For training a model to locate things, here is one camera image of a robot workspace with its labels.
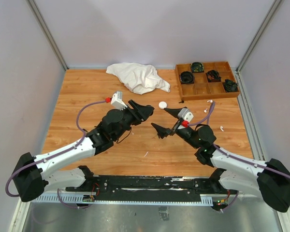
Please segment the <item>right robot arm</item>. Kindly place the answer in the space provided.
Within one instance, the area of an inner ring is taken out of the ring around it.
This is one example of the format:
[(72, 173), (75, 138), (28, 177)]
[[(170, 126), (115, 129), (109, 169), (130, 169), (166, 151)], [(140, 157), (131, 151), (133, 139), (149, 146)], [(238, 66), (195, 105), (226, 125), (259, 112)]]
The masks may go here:
[(217, 139), (208, 124), (191, 123), (192, 112), (184, 107), (164, 109), (177, 119), (172, 128), (153, 123), (158, 137), (178, 135), (197, 151), (195, 156), (203, 164), (215, 168), (209, 181), (214, 193), (236, 190), (262, 198), (271, 208), (285, 213), (290, 207), (290, 172), (277, 159), (269, 161), (249, 159), (215, 144)]

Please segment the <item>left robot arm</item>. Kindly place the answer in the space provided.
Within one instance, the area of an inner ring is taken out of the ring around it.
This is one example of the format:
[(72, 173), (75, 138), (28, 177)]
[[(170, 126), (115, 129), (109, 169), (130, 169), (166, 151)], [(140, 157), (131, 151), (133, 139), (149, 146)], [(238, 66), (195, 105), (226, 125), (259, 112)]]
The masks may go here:
[[(44, 192), (65, 187), (79, 187), (83, 191), (93, 188), (94, 179), (89, 176), (86, 167), (62, 171), (62, 168), (78, 160), (95, 156), (111, 148), (114, 143), (120, 143), (120, 137), (130, 132), (132, 126), (146, 121), (154, 112), (151, 105), (139, 105), (130, 100), (126, 105), (120, 100), (107, 98), (113, 109), (101, 119), (101, 122), (91, 131), (81, 130), (83, 135), (77, 141), (52, 152), (31, 155), (29, 152), (20, 156), (12, 175), (9, 177), (5, 192), (10, 197), (20, 197), (23, 202), (30, 202)], [(13, 182), (17, 194), (9, 191)]]

